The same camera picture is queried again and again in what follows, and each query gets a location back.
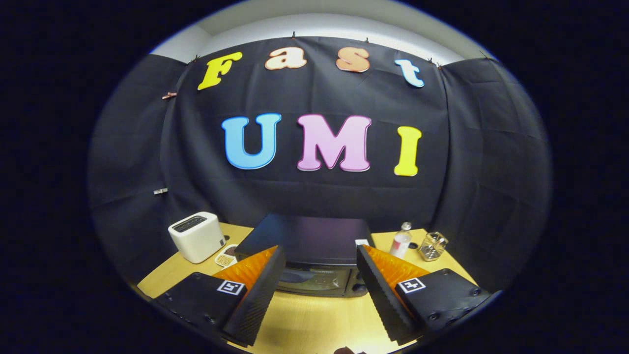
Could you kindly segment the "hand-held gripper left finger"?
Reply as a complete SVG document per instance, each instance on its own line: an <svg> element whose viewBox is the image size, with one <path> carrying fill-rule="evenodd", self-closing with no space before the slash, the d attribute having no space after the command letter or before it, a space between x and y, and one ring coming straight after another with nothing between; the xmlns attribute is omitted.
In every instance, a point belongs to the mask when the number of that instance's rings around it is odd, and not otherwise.
<svg viewBox="0 0 629 354"><path fill-rule="evenodd" d="M157 296L155 307L208 340L251 346L285 263L276 245L214 275L194 272Z"/></svg>

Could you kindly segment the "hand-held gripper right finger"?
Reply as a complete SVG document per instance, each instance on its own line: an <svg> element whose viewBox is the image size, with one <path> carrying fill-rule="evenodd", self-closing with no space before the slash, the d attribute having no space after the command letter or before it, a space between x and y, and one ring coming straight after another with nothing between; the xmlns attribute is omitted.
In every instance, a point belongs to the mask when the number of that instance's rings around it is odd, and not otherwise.
<svg viewBox="0 0 629 354"><path fill-rule="evenodd" d="M427 342L462 325L492 294L451 269L433 272L365 244L357 266L390 340Z"/></svg>

